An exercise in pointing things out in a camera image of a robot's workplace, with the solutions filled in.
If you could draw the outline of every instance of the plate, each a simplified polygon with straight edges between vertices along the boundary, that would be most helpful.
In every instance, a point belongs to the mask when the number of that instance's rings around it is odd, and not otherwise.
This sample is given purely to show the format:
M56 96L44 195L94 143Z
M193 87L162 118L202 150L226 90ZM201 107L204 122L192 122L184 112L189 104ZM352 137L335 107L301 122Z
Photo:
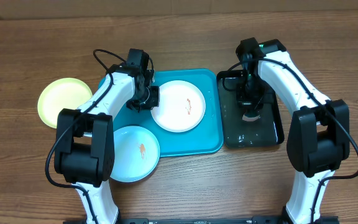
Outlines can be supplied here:
M205 99L190 82L170 81L160 86L160 104L151 113L154 121L167 131L189 131L203 119Z
M92 97L89 86L76 78L62 78L49 84L38 99L38 114L51 128L57 126L57 116L63 108L75 110Z
M147 177L160 159L160 144L149 130L127 126L114 132L114 165L110 177L134 182Z

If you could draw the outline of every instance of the blue tray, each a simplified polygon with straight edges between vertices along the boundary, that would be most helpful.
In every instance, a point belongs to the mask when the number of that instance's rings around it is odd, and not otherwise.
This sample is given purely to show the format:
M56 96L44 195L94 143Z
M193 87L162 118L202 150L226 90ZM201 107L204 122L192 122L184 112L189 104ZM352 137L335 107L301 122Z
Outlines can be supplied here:
M114 119L114 130L131 125L148 129L160 144L160 157L217 152L222 147L224 139L215 74L208 69L174 70L156 72L154 78L153 85L157 86L172 80L183 80L197 86L203 93L206 103L201 122L189 131L173 133L161 128L154 121L150 111L138 113L124 105Z

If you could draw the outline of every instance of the wooden table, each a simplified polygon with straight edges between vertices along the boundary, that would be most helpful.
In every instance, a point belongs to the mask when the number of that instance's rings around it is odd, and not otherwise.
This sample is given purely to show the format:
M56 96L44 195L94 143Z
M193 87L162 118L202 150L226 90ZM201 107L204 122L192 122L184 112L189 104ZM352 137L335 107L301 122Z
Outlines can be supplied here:
M358 142L358 11L0 21L0 223L85 217L74 190L56 188L45 178L55 130L39 119L37 100L49 83L63 77L79 78L96 91L104 71L93 49L123 57L131 47L144 49L157 70L218 73L238 61L235 48L249 37L281 40L311 83L330 98L345 100ZM279 106L287 135L291 117ZM337 175L353 173L357 166L351 149ZM53 168L51 173L64 182ZM111 181L111 188L125 218L238 218L278 215L293 176L283 143L163 158L147 180ZM358 223L358 178L330 182L321 211L338 215L341 223Z

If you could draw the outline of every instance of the yellow plate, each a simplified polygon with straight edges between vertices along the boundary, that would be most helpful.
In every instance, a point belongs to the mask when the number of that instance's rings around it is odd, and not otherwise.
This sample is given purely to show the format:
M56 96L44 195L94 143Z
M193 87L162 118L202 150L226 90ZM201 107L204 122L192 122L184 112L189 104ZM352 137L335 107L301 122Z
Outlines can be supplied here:
M38 114L51 128L57 126L57 116L63 108L77 109L92 97L89 86L76 78L62 78L49 84L38 99Z

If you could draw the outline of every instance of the black tray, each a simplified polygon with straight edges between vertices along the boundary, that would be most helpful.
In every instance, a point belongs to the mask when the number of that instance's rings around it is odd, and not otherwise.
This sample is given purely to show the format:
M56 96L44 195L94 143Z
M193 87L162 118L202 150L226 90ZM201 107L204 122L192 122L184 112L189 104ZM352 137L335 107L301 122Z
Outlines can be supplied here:
M223 71L216 76L226 146L238 148L281 144L284 132L274 90L271 87L266 89L261 102L264 106L259 111L260 118L256 121L243 121L245 109L238 107L235 91L223 88L223 77L227 88L235 88L238 82L243 82L242 70Z

